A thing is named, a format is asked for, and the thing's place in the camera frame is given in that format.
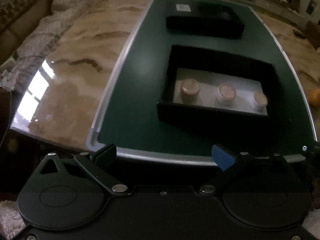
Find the white pink-topped jar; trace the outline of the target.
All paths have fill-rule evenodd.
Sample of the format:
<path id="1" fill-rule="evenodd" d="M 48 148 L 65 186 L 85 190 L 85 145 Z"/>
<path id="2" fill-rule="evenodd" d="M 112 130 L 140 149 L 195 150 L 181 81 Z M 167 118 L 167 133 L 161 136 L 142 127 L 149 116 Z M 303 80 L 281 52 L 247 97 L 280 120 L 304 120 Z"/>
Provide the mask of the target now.
<path id="1" fill-rule="evenodd" d="M 255 111 L 262 111 L 267 104 L 268 100 L 263 92 L 256 91 L 253 93 L 251 105 Z"/>
<path id="2" fill-rule="evenodd" d="M 222 105 L 231 105 L 236 98 L 236 90 L 233 86 L 223 83 L 218 87 L 216 98 Z"/>
<path id="3" fill-rule="evenodd" d="M 183 101 L 194 102 L 201 90 L 200 84 L 194 79 L 185 79 L 180 85 L 180 96 Z"/>

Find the black box base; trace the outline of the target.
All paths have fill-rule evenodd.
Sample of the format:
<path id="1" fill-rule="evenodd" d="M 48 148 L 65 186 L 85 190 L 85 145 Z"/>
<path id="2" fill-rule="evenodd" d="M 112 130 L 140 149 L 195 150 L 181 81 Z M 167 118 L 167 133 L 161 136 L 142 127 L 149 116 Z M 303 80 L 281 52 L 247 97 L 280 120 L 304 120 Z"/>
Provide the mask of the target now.
<path id="1" fill-rule="evenodd" d="M 180 85 L 196 80 L 201 87 L 194 102 L 183 101 Z M 218 87 L 227 83 L 236 90 L 231 105 L 218 102 Z M 253 93 L 261 91 L 268 104 L 255 111 Z M 159 121 L 167 125 L 199 125 L 218 131 L 232 130 L 281 140 L 290 129 L 285 91 L 274 65 L 224 51 L 173 45 L 162 94 L 157 102 Z"/>

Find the black box lid with label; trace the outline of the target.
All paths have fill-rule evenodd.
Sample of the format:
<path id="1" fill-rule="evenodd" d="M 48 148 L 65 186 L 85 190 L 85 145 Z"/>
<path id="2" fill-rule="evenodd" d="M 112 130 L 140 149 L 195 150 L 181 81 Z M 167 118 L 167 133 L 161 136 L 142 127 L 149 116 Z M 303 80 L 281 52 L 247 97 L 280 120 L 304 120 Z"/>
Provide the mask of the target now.
<path id="1" fill-rule="evenodd" d="M 230 40 L 242 38 L 245 29 L 245 24 L 231 7 L 205 2 L 168 2 L 165 25 L 171 34 Z"/>

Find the fluffy beige blanket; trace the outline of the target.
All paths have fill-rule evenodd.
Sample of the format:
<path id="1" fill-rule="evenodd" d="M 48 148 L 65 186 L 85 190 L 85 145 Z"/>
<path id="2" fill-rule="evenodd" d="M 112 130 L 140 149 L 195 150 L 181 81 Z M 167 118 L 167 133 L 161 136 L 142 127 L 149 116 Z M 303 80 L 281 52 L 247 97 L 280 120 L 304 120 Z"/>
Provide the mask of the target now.
<path id="1" fill-rule="evenodd" d="M 16 58 L 1 71 L 1 88 L 23 92 L 47 55 L 74 21 L 101 0 L 53 0 L 51 14 L 13 52 Z"/>

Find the dark green desk mat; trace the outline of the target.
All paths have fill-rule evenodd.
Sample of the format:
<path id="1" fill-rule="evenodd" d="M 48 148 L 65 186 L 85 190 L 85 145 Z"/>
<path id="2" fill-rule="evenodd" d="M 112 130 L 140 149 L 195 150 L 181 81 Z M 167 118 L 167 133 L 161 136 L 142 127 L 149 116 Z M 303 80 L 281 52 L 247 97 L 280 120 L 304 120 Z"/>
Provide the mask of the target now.
<path id="1" fill-rule="evenodd" d="M 165 28 L 169 3 L 192 7 L 196 2 L 225 5 L 244 22 L 239 41 L 213 37 L 171 35 Z M 152 0 L 121 51 L 106 85 L 87 138 L 97 151 L 115 144 L 121 158 L 167 164 L 214 166 L 212 146 L 219 142 L 216 128 L 204 122 L 197 139 L 184 139 L 178 127 L 163 125 L 156 104 L 164 87 L 171 46 L 212 49 L 224 59 L 244 56 L 274 66 L 285 92 L 288 124 L 281 138 L 303 151 L 317 140 L 310 107 L 298 75 L 271 29 L 249 6 L 222 0 Z"/>

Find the brown leather sofa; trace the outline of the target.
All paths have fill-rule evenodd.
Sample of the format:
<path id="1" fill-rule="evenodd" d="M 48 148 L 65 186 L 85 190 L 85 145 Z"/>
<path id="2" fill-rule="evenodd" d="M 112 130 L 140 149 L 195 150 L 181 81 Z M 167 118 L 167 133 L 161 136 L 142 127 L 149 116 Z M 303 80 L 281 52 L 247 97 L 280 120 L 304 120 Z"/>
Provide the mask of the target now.
<path id="1" fill-rule="evenodd" d="M 1 0 L 1 63 L 49 16 L 53 0 Z"/>

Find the orange fruit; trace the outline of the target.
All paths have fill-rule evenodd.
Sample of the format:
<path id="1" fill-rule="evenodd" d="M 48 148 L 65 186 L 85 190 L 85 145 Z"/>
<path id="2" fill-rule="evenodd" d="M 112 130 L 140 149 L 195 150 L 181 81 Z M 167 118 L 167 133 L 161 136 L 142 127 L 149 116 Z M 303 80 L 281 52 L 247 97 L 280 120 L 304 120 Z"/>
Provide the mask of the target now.
<path id="1" fill-rule="evenodd" d="M 310 90 L 308 95 L 308 102 L 312 107 L 319 108 L 320 107 L 320 89 L 315 88 Z"/>

